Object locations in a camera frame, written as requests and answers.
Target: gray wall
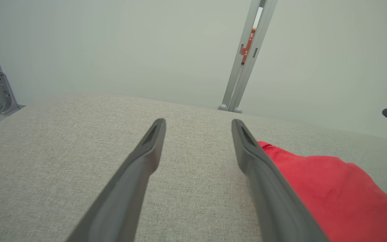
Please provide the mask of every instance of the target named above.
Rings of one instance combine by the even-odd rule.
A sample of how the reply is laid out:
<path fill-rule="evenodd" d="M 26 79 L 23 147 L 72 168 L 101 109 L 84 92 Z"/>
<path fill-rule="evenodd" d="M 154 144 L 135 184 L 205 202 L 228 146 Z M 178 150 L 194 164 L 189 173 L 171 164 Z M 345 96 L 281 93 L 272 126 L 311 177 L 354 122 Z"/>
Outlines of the gray wall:
<path fill-rule="evenodd" d="M 278 0 L 240 107 L 387 138 L 387 1 Z"/>
<path fill-rule="evenodd" d="M 217 108 L 249 5 L 0 0 L 0 63 L 24 105 L 105 92 Z"/>
<path fill-rule="evenodd" d="M 249 4 L 0 0 L 0 63 L 20 104 L 105 92 L 215 109 Z M 241 108 L 387 138 L 387 1 L 279 0 Z"/>

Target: textured fabric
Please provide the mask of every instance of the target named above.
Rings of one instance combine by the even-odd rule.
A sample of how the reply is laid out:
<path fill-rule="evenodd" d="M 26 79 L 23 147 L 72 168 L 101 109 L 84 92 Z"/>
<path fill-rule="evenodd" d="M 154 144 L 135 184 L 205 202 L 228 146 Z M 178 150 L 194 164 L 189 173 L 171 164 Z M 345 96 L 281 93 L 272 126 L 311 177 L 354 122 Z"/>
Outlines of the textured fabric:
<path fill-rule="evenodd" d="M 119 95 L 70 94 L 0 122 L 0 241 L 63 241 L 157 118 L 167 132 L 137 241 L 259 241 L 231 120 L 298 155 L 338 156 L 387 193 L 387 140 Z"/>
<path fill-rule="evenodd" d="M 338 157 L 259 145 L 332 242 L 387 241 L 387 195 L 362 169 Z"/>

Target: red cloth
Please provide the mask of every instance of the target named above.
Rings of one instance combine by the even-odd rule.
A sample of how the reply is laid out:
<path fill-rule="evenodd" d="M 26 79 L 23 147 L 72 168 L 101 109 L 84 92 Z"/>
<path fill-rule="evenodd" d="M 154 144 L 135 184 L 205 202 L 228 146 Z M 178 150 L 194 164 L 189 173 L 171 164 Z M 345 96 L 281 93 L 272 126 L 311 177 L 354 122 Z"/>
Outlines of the red cloth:
<path fill-rule="evenodd" d="M 332 242 L 387 242 L 387 194 L 361 168 L 337 157 L 259 145 Z"/>

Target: gray fabric surface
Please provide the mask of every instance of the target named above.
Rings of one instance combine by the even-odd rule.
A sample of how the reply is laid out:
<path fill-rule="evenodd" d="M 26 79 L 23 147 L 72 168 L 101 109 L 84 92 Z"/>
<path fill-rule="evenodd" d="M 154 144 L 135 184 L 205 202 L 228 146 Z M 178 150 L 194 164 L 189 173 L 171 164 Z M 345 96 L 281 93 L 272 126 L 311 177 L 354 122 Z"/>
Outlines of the gray fabric surface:
<path fill-rule="evenodd" d="M 0 122 L 0 241 L 63 241 L 156 118 L 166 118 L 137 241 L 259 241 L 230 122 L 297 155 L 332 155 L 387 193 L 387 140 L 117 95 L 65 95 Z"/>

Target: gray metal pole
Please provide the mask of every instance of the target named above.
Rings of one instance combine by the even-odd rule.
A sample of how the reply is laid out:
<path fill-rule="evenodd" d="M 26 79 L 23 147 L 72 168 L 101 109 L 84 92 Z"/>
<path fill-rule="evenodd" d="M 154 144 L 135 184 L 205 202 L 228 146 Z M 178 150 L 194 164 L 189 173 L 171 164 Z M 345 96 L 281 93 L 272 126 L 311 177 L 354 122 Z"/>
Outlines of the gray metal pole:
<path fill-rule="evenodd" d="M 252 73 L 253 66 L 255 65 L 262 43 L 264 42 L 265 34 L 267 33 L 268 26 L 270 25 L 271 18 L 273 17 L 275 5 L 277 5 L 277 0 L 265 0 L 264 10 L 262 11 L 261 18 L 259 19 L 255 37 L 253 37 L 252 40 L 252 46 L 247 54 L 243 72 L 240 75 L 240 79 L 238 80 L 234 95 L 228 107 L 228 111 L 230 112 L 242 112 L 238 106 L 240 105 L 240 101 L 243 97 L 244 90 L 246 89 L 247 82 L 249 81 L 250 74 Z"/>
<path fill-rule="evenodd" d="M 261 0 L 252 0 L 247 13 L 246 23 L 244 23 L 243 33 L 241 34 L 240 43 L 238 44 L 237 53 L 235 54 L 234 64 L 232 65 L 229 81 L 226 86 L 225 95 L 223 97 L 222 104 L 219 106 L 219 110 L 228 110 L 229 102 L 232 96 L 232 91 L 235 87 L 235 81 L 237 80 L 238 71 L 240 70 L 241 62 L 243 61 L 244 53 L 241 53 L 241 48 L 247 47 L 250 33 L 252 32 L 253 23 L 255 22 L 256 13 L 258 12 L 259 4 Z"/>

